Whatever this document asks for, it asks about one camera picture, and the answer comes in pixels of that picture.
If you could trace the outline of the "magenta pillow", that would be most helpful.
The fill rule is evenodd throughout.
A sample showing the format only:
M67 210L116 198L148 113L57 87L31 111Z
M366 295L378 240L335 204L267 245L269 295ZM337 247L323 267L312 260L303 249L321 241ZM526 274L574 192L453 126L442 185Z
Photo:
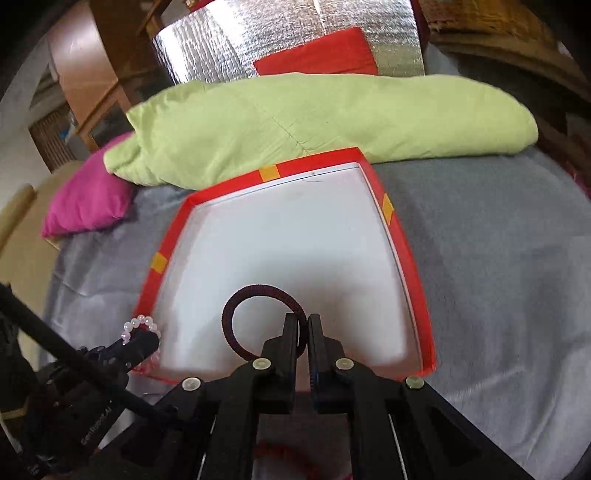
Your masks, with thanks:
M125 217L135 187L108 173L104 156L130 136L119 135L92 153L57 191L42 223L43 238L105 229Z

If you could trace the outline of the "red shallow cardboard box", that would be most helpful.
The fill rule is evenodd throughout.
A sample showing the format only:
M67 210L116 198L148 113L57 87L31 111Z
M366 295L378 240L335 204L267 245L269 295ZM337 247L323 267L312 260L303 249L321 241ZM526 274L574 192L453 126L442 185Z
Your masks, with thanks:
M377 172L356 148L263 167L190 194L155 251L135 311L160 347L139 373L213 380L242 359L221 326L245 286L276 287L346 354L393 379L437 365L418 268Z

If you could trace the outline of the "grey bed blanket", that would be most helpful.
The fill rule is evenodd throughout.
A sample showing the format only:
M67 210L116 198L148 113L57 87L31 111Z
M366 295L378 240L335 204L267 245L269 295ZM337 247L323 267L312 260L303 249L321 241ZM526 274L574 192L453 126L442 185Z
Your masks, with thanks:
M590 475L590 202L536 148L382 163L430 308L432 386L538 479Z

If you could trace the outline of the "light green folded blanket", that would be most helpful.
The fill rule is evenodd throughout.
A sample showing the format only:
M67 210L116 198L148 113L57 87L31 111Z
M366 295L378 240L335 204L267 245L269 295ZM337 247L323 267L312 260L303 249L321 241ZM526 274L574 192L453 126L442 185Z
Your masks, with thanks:
M260 76L190 81L129 110L106 170L142 186L201 190L304 156L358 148L371 163L514 155L538 140L501 89L453 75Z

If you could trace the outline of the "wooden cabinet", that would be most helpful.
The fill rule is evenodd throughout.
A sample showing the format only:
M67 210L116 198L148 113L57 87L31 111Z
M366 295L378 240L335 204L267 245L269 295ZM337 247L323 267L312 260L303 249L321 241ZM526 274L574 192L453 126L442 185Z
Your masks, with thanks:
M89 151L93 131L116 110L127 112L171 84L152 40L168 1L79 1L50 29L58 83Z

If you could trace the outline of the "silver foil insulation sheet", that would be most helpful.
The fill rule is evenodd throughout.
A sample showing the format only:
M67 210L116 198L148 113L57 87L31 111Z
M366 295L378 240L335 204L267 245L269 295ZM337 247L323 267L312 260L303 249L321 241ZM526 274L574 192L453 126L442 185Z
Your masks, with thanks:
M409 1L213 1L152 44L174 83L218 83L255 77L256 60L352 27L362 29L381 75L425 73Z

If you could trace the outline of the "red cushion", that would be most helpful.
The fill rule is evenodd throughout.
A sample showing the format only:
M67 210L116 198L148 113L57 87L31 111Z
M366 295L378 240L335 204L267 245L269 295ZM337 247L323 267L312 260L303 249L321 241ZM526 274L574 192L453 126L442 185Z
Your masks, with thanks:
M253 62L259 76L287 73L377 75L376 60L360 27L322 36Z

